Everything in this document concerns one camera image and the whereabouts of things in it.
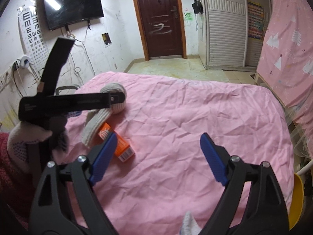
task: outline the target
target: white cloth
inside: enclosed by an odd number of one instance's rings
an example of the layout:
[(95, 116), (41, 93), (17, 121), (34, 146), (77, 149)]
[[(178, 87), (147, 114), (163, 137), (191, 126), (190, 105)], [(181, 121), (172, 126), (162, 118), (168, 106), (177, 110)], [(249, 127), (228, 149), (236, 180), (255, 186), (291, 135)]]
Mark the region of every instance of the white cloth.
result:
[[(67, 118), (77, 117), (81, 111), (69, 112), (65, 115)], [(15, 164), (16, 168), (24, 173), (29, 173), (29, 160), (27, 145), (37, 144), (48, 139), (52, 131), (43, 129), (38, 125), (26, 121), (19, 122), (10, 132), (7, 140), (7, 152)], [(53, 150), (53, 155), (62, 156), (68, 151), (68, 135), (64, 130), (58, 137), (58, 145)]]
[(201, 231), (201, 228), (197, 224), (191, 212), (188, 211), (185, 214), (183, 224), (179, 231), (179, 235), (198, 235), (200, 231)]
[(112, 115), (120, 113), (124, 110), (126, 105), (126, 90), (119, 83), (109, 83), (103, 87), (101, 93), (117, 93), (122, 92), (125, 94), (125, 101), (111, 105), (108, 109), (91, 110), (86, 118), (85, 128), (82, 133), (82, 143), (90, 147), (93, 137), (98, 133), (103, 123)]

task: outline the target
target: gloved hand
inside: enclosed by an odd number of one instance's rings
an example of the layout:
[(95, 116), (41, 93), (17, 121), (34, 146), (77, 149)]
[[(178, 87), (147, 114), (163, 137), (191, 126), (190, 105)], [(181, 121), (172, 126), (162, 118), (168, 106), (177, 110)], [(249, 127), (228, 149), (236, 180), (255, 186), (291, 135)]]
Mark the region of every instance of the gloved hand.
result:
[[(66, 117), (76, 117), (80, 114), (81, 111), (70, 112), (66, 115)], [(16, 168), (21, 172), (29, 173), (30, 168), (27, 145), (43, 142), (51, 135), (52, 131), (45, 130), (38, 125), (34, 125), (25, 121), (19, 122), (9, 133), (9, 138), (7, 141), (7, 152)], [(58, 138), (58, 145), (54, 151), (58, 153), (67, 153), (68, 135), (66, 130), (60, 134)]]
[(200, 231), (201, 231), (201, 228), (197, 224), (191, 212), (188, 211), (185, 214), (183, 224), (179, 231), (179, 235), (198, 235)]

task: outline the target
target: bed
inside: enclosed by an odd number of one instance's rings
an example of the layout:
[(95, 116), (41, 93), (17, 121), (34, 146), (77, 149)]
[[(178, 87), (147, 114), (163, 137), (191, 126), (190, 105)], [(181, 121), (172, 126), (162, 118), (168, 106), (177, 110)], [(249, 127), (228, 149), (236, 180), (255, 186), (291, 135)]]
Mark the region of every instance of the bed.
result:
[(273, 0), (257, 73), (299, 124), (313, 156), (313, 11), (306, 0)]
[[(125, 163), (113, 157), (103, 180), (94, 187), (120, 235), (178, 234), (187, 211), (204, 226), (223, 187), (200, 149), (203, 132), (245, 162), (269, 161), (289, 208), (293, 147), (282, 107), (268, 89), (107, 72), (77, 93), (99, 92), (108, 82), (119, 82), (127, 90), (125, 110), (112, 115), (108, 123), (136, 152)], [(70, 137), (66, 161), (89, 151), (81, 143), (86, 115), (84, 111), (66, 125)], [(69, 191), (77, 221), (84, 225)], [(240, 222), (247, 197), (248, 185), (233, 225)]]

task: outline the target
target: brown door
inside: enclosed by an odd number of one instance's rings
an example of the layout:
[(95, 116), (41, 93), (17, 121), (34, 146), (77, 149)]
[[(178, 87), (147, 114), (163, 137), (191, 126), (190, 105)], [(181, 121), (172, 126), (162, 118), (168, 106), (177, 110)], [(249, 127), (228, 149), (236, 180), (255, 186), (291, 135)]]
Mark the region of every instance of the brown door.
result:
[(138, 0), (149, 57), (183, 55), (177, 0)]

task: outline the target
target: black handheld tool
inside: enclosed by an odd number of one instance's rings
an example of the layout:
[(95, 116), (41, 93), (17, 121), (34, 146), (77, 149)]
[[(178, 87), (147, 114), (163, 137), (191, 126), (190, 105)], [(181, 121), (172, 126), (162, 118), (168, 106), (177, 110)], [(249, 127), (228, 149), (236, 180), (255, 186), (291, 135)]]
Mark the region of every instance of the black handheld tool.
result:
[[(102, 177), (117, 146), (110, 132), (106, 140), (69, 164), (47, 163), (38, 183), (29, 218), (32, 235), (118, 235), (104, 213), (92, 186)], [(67, 182), (72, 182), (79, 208), (88, 228), (77, 224), (68, 198)]]
[(29, 145), (28, 155), (34, 186), (37, 185), (51, 151), (58, 144), (58, 137), (65, 129), (70, 111), (109, 108), (111, 104), (125, 101), (124, 93), (96, 93), (55, 96), (55, 89), (63, 65), (74, 45), (74, 40), (58, 38), (48, 57), (37, 94), (23, 97), (19, 103), (18, 118), (53, 132), (45, 142)]
[[(247, 164), (214, 144), (207, 133), (201, 149), (216, 181), (225, 190), (209, 221), (199, 235), (285, 235), (289, 233), (288, 212), (283, 193), (270, 163)], [(251, 181), (248, 202), (241, 223), (230, 227), (245, 182)]]
[[(88, 156), (78, 156), (67, 165), (57, 166), (53, 161), (47, 164), (32, 204), (29, 223), (32, 235), (118, 235), (92, 190), (102, 179), (116, 145), (116, 134), (110, 133)], [(206, 133), (201, 136), (200, 145), (215, 179), (225, 190), (199, 235), (288, 234), (287, 208), (270, 164), (266, 161), (261, 165), (247, 164), (236, 155), (230, 156)], [(75, 221), (67, 181), (73, 182), (88, 229)], [(230, 228), (247, 181), (251, 181), (251, 188), (244, 216), (240, 224)]]

